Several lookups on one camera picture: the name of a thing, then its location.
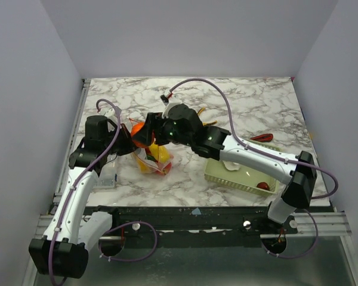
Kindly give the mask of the clear zip bag orange zipper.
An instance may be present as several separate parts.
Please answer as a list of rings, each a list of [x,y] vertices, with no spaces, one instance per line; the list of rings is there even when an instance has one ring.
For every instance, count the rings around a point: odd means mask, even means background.
[[[135,119],[131,119],[131,118],[129,118],[129,121],[130,121],[132,127],[133,127],[136,123],[142,122],[142,121],[140,121],[140,120],[135,120]],[[167,151],[170,153],[170,158],[171,158],[170,161],[166,162],[165,164],[158,163],[158,162],[154,159],[154,157],[151,155],[151,153],[150,153],[150,151],[149,151],[149,149],[148,149],[149,147],[150,147],[150,146],[148,146],[147,148],[138,148],[138,147],[137,147],[137,149],[132,153],[132,156],[133,156],[134,160],[136,161],[136,163],[137,163],[137,160],[138,160],[138,159],[140,159],[140,160],[145,160],[145,161],[151,160],[151,161],[155,162],[155,165],[156,165],[155,169],[156,169],[156,171],[155,171],[154,173],[160,175],[160,174],[159,174],[159,171],[160,171],[163,167],[165,167],[168,163],[172,163],[172,161],[173,161],[173,159],[174,159],[174,156],[167,150]]]

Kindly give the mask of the yellow toy bell pepper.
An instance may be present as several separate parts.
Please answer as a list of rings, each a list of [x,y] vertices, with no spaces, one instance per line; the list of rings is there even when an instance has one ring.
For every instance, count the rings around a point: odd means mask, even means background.
[[[141,173],[154,173],[156,171],[155,167],[155,162],[151,161],[151,160],[137,160],[138,163],[138,167],[141,171]]]

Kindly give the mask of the red toy apple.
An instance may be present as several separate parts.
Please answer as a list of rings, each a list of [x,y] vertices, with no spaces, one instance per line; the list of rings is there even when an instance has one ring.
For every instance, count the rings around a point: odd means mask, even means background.
[[[163,167],[159,171],[159,174],[165,176],[171,171],[171,168],[172,168],[172,163],[168,163],[165,167]]]

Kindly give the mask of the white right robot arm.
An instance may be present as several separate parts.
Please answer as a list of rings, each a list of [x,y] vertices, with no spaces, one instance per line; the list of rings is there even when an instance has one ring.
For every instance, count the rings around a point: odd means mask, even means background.
[[[310,205],[317,179],[313,156],[280,153],[239,138],[217,126],[206,126],[197,112],[185,104],[167,107],[163,113],[148,113],[142,127],[132,132],[134,144],[147,148],[153,143],[186,145],[203,157],[229,161],[266,173],[286,186],[272,201],[263,228],[277,233],[296,209]]]

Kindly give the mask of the green perforated plastic basket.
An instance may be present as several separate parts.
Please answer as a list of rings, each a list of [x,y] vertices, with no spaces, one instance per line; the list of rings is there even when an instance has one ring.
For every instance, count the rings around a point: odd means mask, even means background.
[[[280,191],[279,181],[270,175],[244,165],[241,165],[238,171],[231,172],[224,167],[222,161],[211,158],[206,161],[204,177],[207,181],[262,197],[269,197]],[[270,191],[257,188],[259,182],[267,182],[270,185]]]

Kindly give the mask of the orange toy fruit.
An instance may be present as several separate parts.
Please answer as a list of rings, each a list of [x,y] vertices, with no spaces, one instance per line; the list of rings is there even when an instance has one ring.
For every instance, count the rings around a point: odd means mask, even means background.
[[[136,123],[132,127],[131,138],[132,138],[133,143],[138,148],[147,148],[148,147],[146,134],[145,134],[145,131],[143,130],[143,128],[144,128],[144,122]]]

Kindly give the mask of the yellow toy mango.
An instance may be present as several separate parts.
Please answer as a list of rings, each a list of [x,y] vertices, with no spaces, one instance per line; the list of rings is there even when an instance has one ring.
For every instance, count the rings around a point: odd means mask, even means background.
[[[170,153],[164,146],[160,146],[157,144],[152,144],[149,148],[151,155],[158,163],[165,164],[170,161]]]

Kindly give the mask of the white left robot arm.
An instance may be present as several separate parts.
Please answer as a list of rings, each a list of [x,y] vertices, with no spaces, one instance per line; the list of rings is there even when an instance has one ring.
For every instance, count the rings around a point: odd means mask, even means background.
[[[81,220],[108,156],[122,156],[136,149],[118,117],[95,115],[86,119],[85,135],[69,156],[67,183],[54,217],[41,238],[29,244],[29,254],[40,274],[82,277],[89,252],[100,235],[114,235],[120,230],[120,220],[112,212],[100,211],[87,226],[81,226]]]

